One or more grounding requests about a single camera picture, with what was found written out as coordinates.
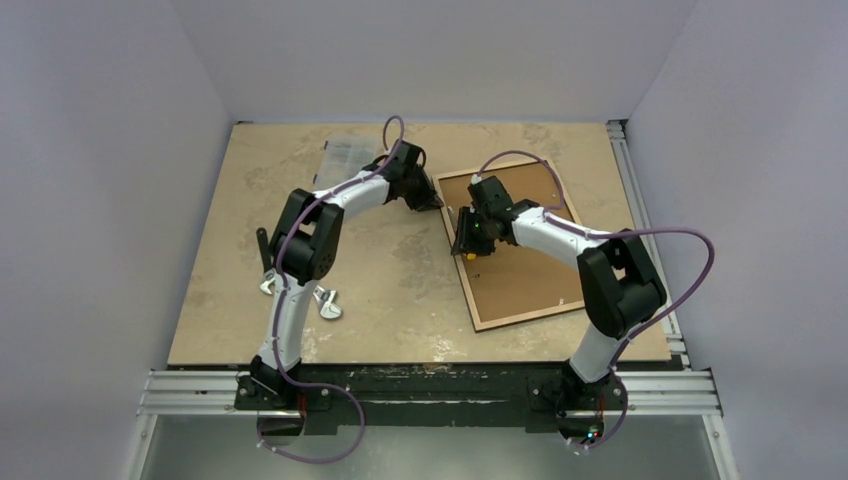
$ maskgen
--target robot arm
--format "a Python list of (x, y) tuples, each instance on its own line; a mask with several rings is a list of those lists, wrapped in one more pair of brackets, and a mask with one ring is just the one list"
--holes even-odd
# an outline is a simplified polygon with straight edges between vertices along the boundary
[[(578, 271), (590, 325), (563, 367), (560, 404), (591, 403), (610, 383), (611, 366), (627, 336), (666, 302), (645, 246), (637, 237), (597, 240), (606, 232), (564, 219), (556, 225), (537, 203), (513, 202), (495, 176), (475, 175), (468, 191), (471, 206), (459, 210), (452, 253), (490, 255), (498, 240), (539, 250)], [(563, 436), (585, 433), (587, 425), (562, 416)]]
[[(278, 383), (275, 380), (277, 363), (273, 351), (273, 325), (276, 315), (280, 316), (276, 333), (279, 336), (281, 368), (290, 371), (300, 362), (301, 339), (312, 291), (318, 285), (318, 280), (330, 271), (335, 262), (341, 228), (346, 221), (370, 208), (398, 198), (403, 198), (407, 206), (416, 211), (441, 207), (441, 201), (436, 196), (423, 166), (417, 164), (422, 152), (420, 147), (402, 142), (396, 157), (385, 159), (385, 161), (391, 160), (391, 163), (377, 175), (372, 174), (377, 169), (377, 164), (373, 163), (365, 167), (353, 179), (339, 186), (314, 193), (301, 189), (295, 190), (289, 195), (268, 244), (263, 244), (263, 239), (266, 238), (264, 235), (258, 235), (259, 250), (265, 257), (263, 264), (275, 264), (274, 261), (278, 259), (270, 258), (272, 252), (274, 255), (279, 252), (283, 239), (292, 228), (295, 228), (295, 221), (306, 206), (315, 199), (322, 198), (347, 185), (338, 195), (322, 202), (307, 216), (304, 224), (314, 225), (312, 233), (300, 230), (295, 232), (280, 262), (282, 272), (273, 273), (275, 293), (268, 331), (259, 355), (252, 365), (252, 370), (255, 370), (252, 374), (260, 384), (270, 388), (271, 384)], [(284, 288), (287, 288), (285, 303), (280, 305), (280, 295)]]

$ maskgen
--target wooden picture frame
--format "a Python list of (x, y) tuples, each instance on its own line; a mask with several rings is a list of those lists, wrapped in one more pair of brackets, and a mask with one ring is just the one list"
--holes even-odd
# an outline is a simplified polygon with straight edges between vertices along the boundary
[[(444, 206), (441, 208), (442, 221), (445, 225), (448, 242), (451, 245), (453, 245), (455, 241), (455, 219), (451, 218), (449, 208), (452, 207), (453, 214), (456, 215), (459, 211), (459, 207), (470, 204), (470, 194), (468, 194), (467, 191), (464, 194), (460, 193), (458, 191), (457, 182), (460, 182), (460, 184), (464, 185), (465, 189), (467, 189), (470, 176), (474, 173), (477, 173), (476, 169), (461, 170), (433, 176), (433, 185), (436, 192), (439, 194), (439, 198), (444, 200)], [(530, 200), (537, 201), (542, 205), (546, 205), (547, 203), (551, 203), (550, 200), (545, 201), (546, 199), (558, 196), (556, 193), (555, 183), (553, 182), (553, 179), (550, 178), (550, 172), (534, 160), (521, 160), (496, 164), (486, 170), (484, 177), (492, 174), (498, 175), (498, 178), (504, 183), (507, 191), (510, 192), (510, 196), (513, 201), (529, 198)], [(528, 190), (526, 185), (523, 189), (516, 188), (516, 185), (511, 186), (511, 176), (520, 176), (520, 181), (524, 184), (531, 184), (532, 188)], [(516, 196), (513, 194), (513, 191), (520, 193), (521, 190), (530, 193), (527, 196)], [(565, 197), (565, 211), (554, 210), (552, 213), (560, 217), (570, 219), (575, 223), (581, 223), (580, 218), (577, 215), (577, 210), (574, 207), (574, 203), (571, 201), (571, 197), (568, 195), (568, 191), (564, 186), (563, 194)], [(487, 277), (487, 280), (489, 278), (492, 279), (491, 282), (488, 282), (488, 290), (484, 290), (482, 283), (478, 283), (477, 287), (473, 284), (474, 282), (472, 281), (472, 278), (481, 278), (481, 273), (474, 274), (473, 276), (469, 275), (469, 268), (474, 269), (477, 264), (475, 263), (474, 266), (471, 266), (468, 263), (470, 261), (463, 258), (461, 255), (454, 256), (456, 269), (459, 273), (460, 283), (462, 284), (462, 290), (465, 294), (465, 300), (468, 304), (468, 311), (471, 314), (471, 321), (474, 325), (475, 331), (479, 332), (489, 330), (492, 328), (503, 327), (506, 325), (512, 325), (519, 322), (525, 322), (549, 315), (556, 315), (584, 308), (585, 305), (583, 302), (583, 293), (580, 289), (579, 277), (574, 269), (533, 249), (513, 247), (503, 242), (498, 242), (496, 244), (496, 249), (496, 252), (491, 256), (473, 260), (474, 262), (479, 262), (481, 259), (485, 259), (484, 262), (488, 262), (485, 266), (485, 270), (487, 272), (491, 272), (491, 276)], [(501, 256), (498, 255), (499, 252), (506, 249), (515, 250), (507, 250), (508, 254), (501, 253)], [(534, 257), (538, 255), (541, 255), (545, 260), (540, 260), (541, 257)], [(533, 261), (524, 260), (523, 258), (513, 258), (513, 261), (510, 263), (510, 260), (507, 258), (510, 256), (532, 258)], [(504, 265), (498, 265), (499, 259), (506, 263)], [(544, 266), (540, 266), (540, 261), (545, 262)], [(551, 273), (551, 281), (549, 281), (547, 275), (549, 271)], [(520, 278), (523, 280), (518, 285), (507, 286), (506, 284), (513, 278)], [(550, 285), (552, 282), (560, 281), (563, 281), (563, 286), (557, 288), (562, 288), (562, 291), (566, 291), (568, 293), (560, 296), (559, 301), (556, 302), (556, 304), (547, 305), (547, 303), (550, 303), (552, 300), (551, 294), (553, 292), (550, 291)], [(482, 305), (486, 305), (488, 308), (493, 303), (497, 304), (498, 299), (503, 297), (495, 291), (497, 288), (501, 287), (509, 288), (510, 295), (520, 299), (522, 302), (527, 302), (528, 305), (535, 304), (535, 306), (533, 308), (525, 308), (520, 312), (509, 312), (504, 316), (498, 316), (499, 314), (491, 311), (491, 309), (488, 309), (489, 311), (481, 312), (480, 308), (478, 308), (478, 300), (480, 299), (477, 297), (483, 297), (486, 295), (491, 297), (489, 301), (482, 303)], [(534, 299), (534, 295), (541, 295), (541, 297)], [(514, 304), (514, 301), (510, 301), (508, 305), (502, 305), (502, 307), (504, 310), (520, 308)]]

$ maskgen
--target metal frame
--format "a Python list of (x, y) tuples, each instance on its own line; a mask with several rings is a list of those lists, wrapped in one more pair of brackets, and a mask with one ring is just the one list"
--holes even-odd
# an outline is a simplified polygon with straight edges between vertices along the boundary
[[(627, 201), (637, 228), (650, 226), (647, 211), (633, 170), (624, 131), (619, 122), (609, 122), (607, 132), (621, 174)], [(663, 282), (665, 273), (652, 236), (644, 238)], [(711, 372), (692, 371), (683, 335), (674, 313), (662, 320), (663, 331), (673, 355), (679, 355), (684, 369), (678, 372), (618, 372), (629, 392), (628, 415), (701, 416), (719, 476), (739, 478), (722, 422), (721, 404)], [(135, 435), (131, 442), (125, 478), (141, 478), (159, 415), (247, 415), (257, 412), (233, 408), (237, 372), (152, 371), (137, 411)], [(296, 411), (262, 412), (263, 416), (298, 417)]]
[[(618, 163), (618, 171), (621, 174), (621, 183), (624, 185), (624, 193), (633, 215), (633, 223), (636, 228), (649, 228), (651, 222), (648, 219), (648, 211), (642, 199), (642, 191), (639, 189), (639, 181), (636, 179), (636, 172), (633, 169), (630, 150), (627, 148), (627, 139), (621, 122), (607, 122), (607, 135), (610, 138), (615, 161)], [(643, 240), (660, 278), (663, 283), (668, 284), (654, 236), (647, 235), (643, 237)], [(662, 320), (662, 325), (672, 354), (679, 354), (683, 365), (690, 368), (689, 355), (686, 352), (686, 344), (683, 341), (680, 325), (677, 323), (677, 315), (672, 312)], [(727, 439), (727, 432), (724, 429), (724, 421), (721, 415), (704, 415), (703, 420), (719, 477), (722, 480), (738, 480), (739, 470), (736, 467), (736, 461), (733, 459), (733, 452), (730, 449), (730, 442)]]

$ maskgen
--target marble-patterned surface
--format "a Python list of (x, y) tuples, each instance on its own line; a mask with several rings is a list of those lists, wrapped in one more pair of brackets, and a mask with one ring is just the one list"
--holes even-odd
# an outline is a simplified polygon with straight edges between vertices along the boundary
[[(250, 361), (271, 307), (271, 297), (258, 288), (256, 229), (273, 229), (293, 188), (310, 189), (332, 133), (378, 137), (380, 128), (234, 127), (170, 364)], [(602, 124), (412, 124), (406, 139), (427, 151), (429, 174), (474, 168), (507, 149), (530, 150), (553, 160), (586, 225), (632, 227)], [(303, 335), (304, 361), (532, 361), (561, 360), (574, 352), (588, 325), (583, 310), (474, 333), (449, 250), (437, 211), (415, 213), (392, 202), (348, 222), (335, 266), (321, 282), (339, 290), (345, 314), (323, 320), (313, 304)], [(669, 358), (659, 326), (640, 336), (623, 358)]]

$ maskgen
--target cable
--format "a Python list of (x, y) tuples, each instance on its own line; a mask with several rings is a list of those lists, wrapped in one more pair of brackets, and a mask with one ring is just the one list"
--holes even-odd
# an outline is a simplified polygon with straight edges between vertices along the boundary
[(491, 165), (495, 160), (497, 160), (501, 157), (505, 157), (507, 155), (522, 155), (524, 157), (532, 158), (537, 163), (541, 163), (542, 166), (545, 167), (545, 169), (548, 171), (548, 173), (551, 174), (551, 178), (554, 179), (554, 185), (556, 186), (557, 193), (559, 194), (559, 205), (551, 205), (551, 206), (545, 207), (545, 211), (547, 212), (549, 210), (560, 210), (560, 209), (565, 208), (565, 192), (563, 191), (563, 188), (562, 188), (562, 182), (559, 181), (559, 177), (557, 176), (553, 167), (551, 167), (551, 164), (548, 163), (548, 161), (545, 160), (544, 158), (542, 158), (542, 157), (540, 157), (540, 156), (538, 156), (534, 153), (526, 152), (524, 150), (507, 150), (505, 152), (501, 152), (501, 153), (495, 155), (494, 157), (486, 160), (486, 163), (484, 163), (483, 166), (480, 167), (480, 170), (477, 171), (477, 176), (482, 177), (483, 172), (486, 170), (486, 167)]
[[(383, 124), (383, 149), (384, 150), (389, 149), (389, 144), (386, 143), (386, 130), (388, 128), (389, 128), (389, 122), (386, 122), (385, 124)], [(403, 139), (403, 124), (401, 124), (401, 135), (400, 135), (400, 137), (398, 137), (398, 140), (401, 140), (401, 139)], [(427, 152), (425, 152), (424, 149), (422, 148), (421, 149), (421, 168), (424, 168), (426, 166), (427, 166)]]
[(291, 378), (288, 375), (288, 373), (286, 373), (285, 369), (283, 368), (283, 362), (282, 362), (282, 359), (280, 358), (280, 349), (279, 349), (279, 343), (278, 343), (279, 342), (278, 332), (279, 332), (279, 327), (280, 327), (280, 313), (283, 309), (283, 303), (284, 303), (285, 298), (286, 298), (286, 291), (288, 290), (288, 286), (289, 286), (288, 280), (286, 279), (286, 275), (283, 272), (283, 254), (285, 253), (286, 249), (288, 248), (289, 243), (291, 242), (291, 239), (294, 237), (295, 232), (297, 232), (300, 229), (301, 224), (306, 219), (306, 217), (309, 215), (309, 213), (312, 212), (312, 210), (314, 210), (323, 201), (325, 201), (329, 198), (332, 198), (333, 196), (335, 196), (335, 195), (339, 194), (340, 192), (350, 188), (351, 186), (374, 178), (376, 175), (379, 175), (380, 172), (382, 172), (383, 169), (385, 169), (386, 166), (389, 165), (389, 163), (391, 163), (391, 161), (395, 158), (395, 155), (397, 155), (398, 148), (400, 147), (400, 142), (403, 140), (403, 134), (404, 134), (404, 130), (405, 130), (405, 125), (403, 123), (403, 119), (399, 115), (392, 115), (391, 117), (389, 117), (388, 120), (386, 120), (386, 123), (383, 125), (383, 145), (384, 146), (386, 145), (386, 141), (385, 141), (386, 140), (386, 129), (389, 127), (389, 124), (393, 120), (397, 120), (398, 123), (400, 124), (400, 134), (398, 135), (397, 140), (395, 140), (394, 145), (392, 145), (391, 151), (388, 153), (388, 157), (387, 157), (388, 161), (383, 162), (382, 165), (380, 165), (376, 170), (374, 170), (370, 174), (368, 174), (368, 175), (366, 175), (362, 178), (353, 178), (351, 180), (348, 180), (347, 182), (337, 186), (332, 191), (316, 198), (315, 201), (310, 203), (303, 210), (303, 212), (301, 212), (300, 216), (297, 217), (297, 219), (294, 221), (294, 225), (292, 225), (292, 227), (289, 229), (289, 233), (286, 234), (286, 237), (283, 239), (283, 243), (280, 246), (280, 250), (277, 252), (277, 259), (276, 259), (276, 263), (275, 263), (275, 268), (276, 268), (277, 273), (283, 279), (283, 288), (280, 289), (280, 297), (277, 300), (277, 306), (276, 306), (276, 309), (274, 311), (274, 321), (271, 325), (271, 339), (272, 339), (271, 340), (271, 349), (274, 351), (274, 361), (277, 363), (277, 370), (280, 372), (280, 375), (283, 376), (283, 379), (292, 386), (295, 386), (295, 387), (298, 387), (298, 388), (327, 388), (327, 389), (330, 389), (330, 390), (335, 390), (337, 392), (340, 392), (341, 394), (346, 396), (351, 401), (351, 403), (353, 403), (353, 405), (356, 407), (357, 413), (359, 414), (359, 432), (356, 434), (356, 438), (353, 440), (353, 443), (351, 444), (351, 446), (348, 447), (347, 450), (343, 451), (342, 453), (339, 453), (339, 454), (331, 456), (331, 457), (326, 457), (326, 458), (303, 457), (303, 456), (300, 456), (300, 455), (297, 455), (297, 454), (294, 454), (294, 453), (290, 453), (290, 452), (286, 452), (284, 450), (280, 450), (277, 447), (270, 445), (270, 444), (268, 444), (268, 442), (265, 441), (265, 439), (262, 437), (261, 424), (257, 425), (256, 432), (257, 432), (257, 435), (259, 436), (259, 446), (266, 448), (267, 450), (271, 451), (272, 453), (276, 453), (277, 455), (281, 455), (283, 457), (290, 458), (292, 460), (297, 460), (298, 462), (312, 463), (312, 464), (332, 463), (332, 462), (341, 460), (342, 458), (345, 458), (346, 456), (353, 453), (353, 451), (356, 450), (356, 447), (358, 447), (359, 443), (362, 441), (362, 436), (365, 435), (365, 411), (362, 409), (362, 405), (359, 403), (359, 401), (356, 399), (356, 397), (354, 397), (352, 393), (348, 392), (344, 388), (342, 388), (338, 385), (333, 385), (331, 383), (298, 382), (297, 380)]

